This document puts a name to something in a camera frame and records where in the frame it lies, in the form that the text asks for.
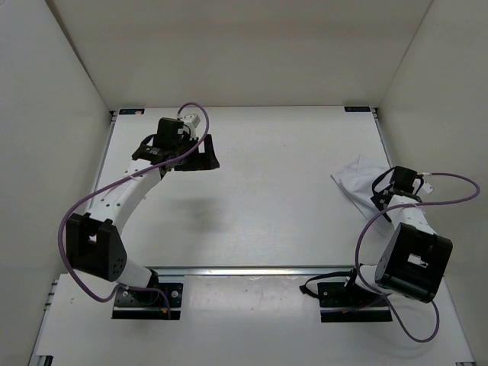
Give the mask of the white skirt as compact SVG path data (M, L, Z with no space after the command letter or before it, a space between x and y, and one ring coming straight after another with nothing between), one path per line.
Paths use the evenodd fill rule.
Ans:
M378 209L372 202L372 184L376 178L385 173L390 167L387 163L377 162L360 155L340 171L332 173L332 180L341 191L369 221Z

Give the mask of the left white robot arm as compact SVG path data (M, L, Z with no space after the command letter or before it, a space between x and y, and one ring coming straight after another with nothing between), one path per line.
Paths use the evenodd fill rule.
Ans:
M219 168L211 135L197 137L199 123L196 114L161 118L156 133L144 138L132 154L124 183L101 194L87 213L69 217L66 257L72 269L132 287L141 303L157 299L155 275L128 257L121 233L136 207L168 172Z

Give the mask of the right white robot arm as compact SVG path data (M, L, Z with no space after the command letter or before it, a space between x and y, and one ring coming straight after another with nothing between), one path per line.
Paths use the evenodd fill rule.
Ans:
M372 183L371 200L393 233L376 265L359 265L350 281L342 285L342 298L359 305L369 293L399 294L423 303L437 294L453 244L438 235L417 206L415 180L423 177L412 169L394 167Z

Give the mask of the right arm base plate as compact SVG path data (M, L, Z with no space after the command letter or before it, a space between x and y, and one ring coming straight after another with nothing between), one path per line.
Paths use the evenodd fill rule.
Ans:
M392 315L386 301L377 294L342 282L319 282L322 323L386 323Z

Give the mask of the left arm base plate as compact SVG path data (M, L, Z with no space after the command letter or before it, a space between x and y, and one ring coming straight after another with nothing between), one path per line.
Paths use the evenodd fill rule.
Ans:
M119 289L114 298L111 318L180 320L184 283L160 278L158 286L169 301L169 310L165 299L159 293Z

